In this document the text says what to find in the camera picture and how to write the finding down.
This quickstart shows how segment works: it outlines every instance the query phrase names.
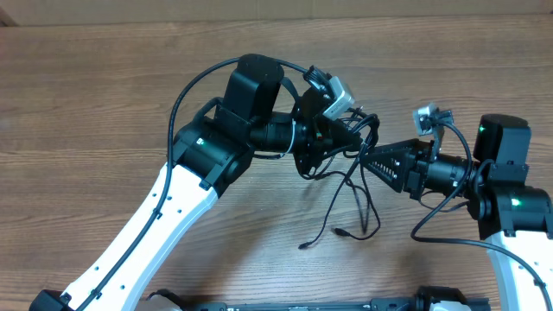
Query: cable tip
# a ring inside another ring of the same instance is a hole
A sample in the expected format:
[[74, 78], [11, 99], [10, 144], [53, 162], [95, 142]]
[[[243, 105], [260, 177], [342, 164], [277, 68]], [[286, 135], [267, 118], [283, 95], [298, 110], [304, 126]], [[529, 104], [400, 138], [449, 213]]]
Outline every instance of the cable tip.
[[349, 237], [351, 236], [351, 234], [349, 232], [347, 232], [346, 230], [344, 229], [340, 229], [340, 228], [334, 228], [334, 233], [336, 235], [339, 235], [341, 237]]
[[311, 242], [305, 242], [304, 244], [301, 244], [300, 246], [298, 246], [298, 250], [305, 250], [306, 248], [308, 248], [312, 243]]

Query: wooden table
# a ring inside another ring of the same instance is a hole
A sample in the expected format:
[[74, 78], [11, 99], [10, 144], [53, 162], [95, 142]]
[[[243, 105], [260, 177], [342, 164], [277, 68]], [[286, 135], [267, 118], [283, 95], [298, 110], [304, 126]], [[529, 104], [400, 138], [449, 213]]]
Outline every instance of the wooden table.
[[[0, 29], [0, 309], [64, 289], [104, 251], [165, 162], [169, 110], [212, 64], [259, 53], [311, 64], [349, 83], [381, 120], [380, 143], [416, 136], [411, 111], [453, 109], [474, 145], [480, 115], [527, 119], [528, 183], [553, 191], [553, 17], [478, 16], [286, 22], [194, 22]], [[201, 81], [177, 120], [221, 96], [231, 68]], [[297, 73], [287, 74], [301, 91]], [[289, 111], [282, 94], [278, 111]], [[462, 155], [446, 135], [443, 152]], [[335, 168], [346, 169], [337, 161]], [[428, 210], [370, 177], [382, 229], [366, 242], [320, 230], [338, 177], [308, 182], [291, 157], [260, 161], [177, 245], [146, 289], [215, 301], [365, 301], [419, 285], [499, 298], [483, 250], [412, 241]], [[439, 198], [429, 200], [437, 203]], [[359, 233], [349, 191], [329, 225]], [[375, 226], [374, 218], [371, 227]], [[478, 238], [466, 212], [422, 234]]]

